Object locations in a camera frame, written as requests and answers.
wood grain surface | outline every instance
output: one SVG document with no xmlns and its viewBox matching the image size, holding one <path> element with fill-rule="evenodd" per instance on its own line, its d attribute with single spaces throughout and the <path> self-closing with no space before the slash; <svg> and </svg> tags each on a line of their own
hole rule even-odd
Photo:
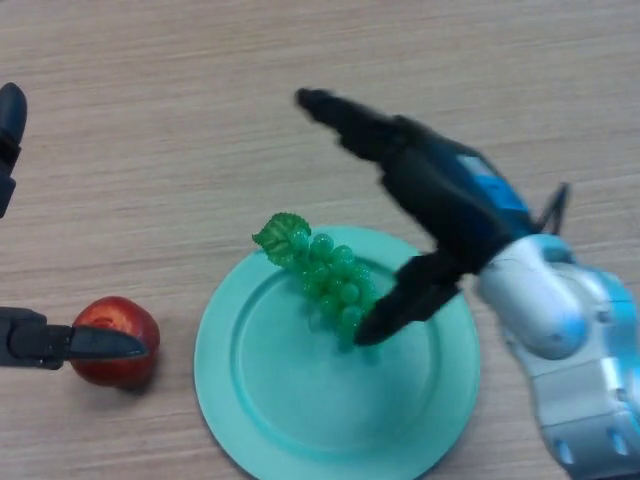
<svg viewBox="0 0 640 480">
<path fill-rule="evenodd" d="M 0 300 L 66 323 L 128 296 L 157 317 L 164 353 L 142 397 L 70 368 L 2 370 L 0 478 L 244 478 L 200 418 L 192 358 L 249 235 L 295 207 L 428 247 L 375 171 L 293 107 L 301 86 L 480 148 L 536 208 L 572 182 L 568 241 L 640 294 L 638 25 L 637 0 L 0 0 L 0 83 L 30 106 Z M 469 299 L 480 398 L 428 478 L 565 478 L 494 317 Z"/>
</svg>

red fruit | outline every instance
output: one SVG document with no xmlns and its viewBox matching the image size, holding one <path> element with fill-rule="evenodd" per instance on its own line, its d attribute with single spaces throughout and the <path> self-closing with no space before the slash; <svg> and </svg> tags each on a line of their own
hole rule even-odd
<svg viewBox="0 0 640 480">
<path fill-rule="evenodd" d="M 89 383 L 103 387 L 136 388 L 150 379 L 158 357 L 160 330 L 151 314 L 123 297 L 105 297 L 85 308 L 73 322 L 109 328 L 137 337 L 149 350 L 140 358 L 117 360 L 74 360 L 74 370 Z"/>
</svg>

green leaf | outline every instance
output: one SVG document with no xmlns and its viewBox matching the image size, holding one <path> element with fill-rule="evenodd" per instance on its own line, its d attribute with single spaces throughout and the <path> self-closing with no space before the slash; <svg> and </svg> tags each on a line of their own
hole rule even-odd
<svg viewBox="0 0 640 480">
<path fill-rule="evenodd" d="M 296 232 L 311 236 L 309 223 L 294 213 L 276 213 L 258 233 L 252 235 L 253 241 L 260 246 L 270 260 L 279 259 L 297 253 Z"/>
</svg>

round plate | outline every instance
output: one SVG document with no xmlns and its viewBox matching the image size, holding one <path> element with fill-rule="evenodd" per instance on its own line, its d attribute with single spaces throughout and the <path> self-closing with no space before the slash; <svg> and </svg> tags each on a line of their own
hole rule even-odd
<svg viewBox="0 0 640 480">
<path fill-rule="evenodd" d="M 418 251 L 387 234 L 324 227 L 368 263 L 383 291 Z M 344 351 L 315 327 L 295 278 L 261 252 L 209 303 L 195 387 L 211 432 L 259 480 L 413 480 L 455 444 L 474 407 L 480 351 L 459 295 L 432 320 Z"/>
</svg>

plastic grapes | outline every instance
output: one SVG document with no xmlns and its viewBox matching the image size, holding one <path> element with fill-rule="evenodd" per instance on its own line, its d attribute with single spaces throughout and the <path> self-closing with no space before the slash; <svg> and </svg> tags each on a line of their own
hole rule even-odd
<svg viewBox="0 0 640 480">
<path fill-rule="evenodd" d="M 353 343 L 358 325 L 378 299 L 367 266 L 347 245 L 312 234 L 305 219 L 277 213 L 253 241 L 274 265 L 300 278 L 305 296 L 317 304 L 342 341 Z"/>
</svg>

